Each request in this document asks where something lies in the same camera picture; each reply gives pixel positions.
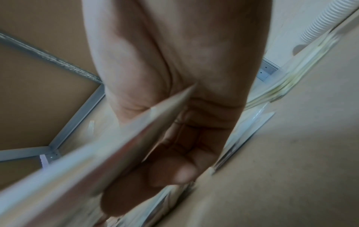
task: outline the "flexible pipe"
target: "flexible pipe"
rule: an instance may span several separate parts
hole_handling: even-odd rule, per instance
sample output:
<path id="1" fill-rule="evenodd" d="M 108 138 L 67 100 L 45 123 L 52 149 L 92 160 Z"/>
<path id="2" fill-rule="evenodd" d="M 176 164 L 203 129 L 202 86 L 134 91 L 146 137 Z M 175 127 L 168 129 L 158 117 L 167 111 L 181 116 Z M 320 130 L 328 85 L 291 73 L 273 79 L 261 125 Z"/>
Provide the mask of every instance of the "flexible pipe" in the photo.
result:
<path id="1" fill-rule="evenodd" d="M 301 39 L 309 44 L 359 7 L 359 0 L 334 0 L 322 11 L 302 33 Z"/>

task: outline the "white wall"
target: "white wall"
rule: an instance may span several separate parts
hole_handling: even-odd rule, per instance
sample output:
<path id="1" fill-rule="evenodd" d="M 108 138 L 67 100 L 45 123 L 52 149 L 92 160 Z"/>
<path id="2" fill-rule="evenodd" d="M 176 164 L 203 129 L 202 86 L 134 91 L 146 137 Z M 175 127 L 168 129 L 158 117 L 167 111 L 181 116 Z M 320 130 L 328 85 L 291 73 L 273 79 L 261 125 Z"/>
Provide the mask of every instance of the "white wall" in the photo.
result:
<path id="1" fill-rule="evenodd" d="M 302 44 L 301 33 L 333 0 L 273 0 L 272 20 L 264 57 L 283 66 Z"/>

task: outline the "human hand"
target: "human hand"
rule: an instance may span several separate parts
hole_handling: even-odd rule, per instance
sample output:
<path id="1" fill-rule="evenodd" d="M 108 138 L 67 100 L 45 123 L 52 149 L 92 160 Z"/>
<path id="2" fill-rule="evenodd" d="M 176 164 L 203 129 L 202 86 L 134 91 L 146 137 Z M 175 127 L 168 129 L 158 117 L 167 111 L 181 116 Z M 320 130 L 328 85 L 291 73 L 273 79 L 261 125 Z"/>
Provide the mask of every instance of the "human hand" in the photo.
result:
<path id="1" fill-rule="evenodd" d="M 105 190 L 105 213 L 124 214 L 217 160 L 259 69 L 270 11 L 270 0 L 83 0 L 92 58 L 121 123 L 197 83 L 148 159 Z"/>

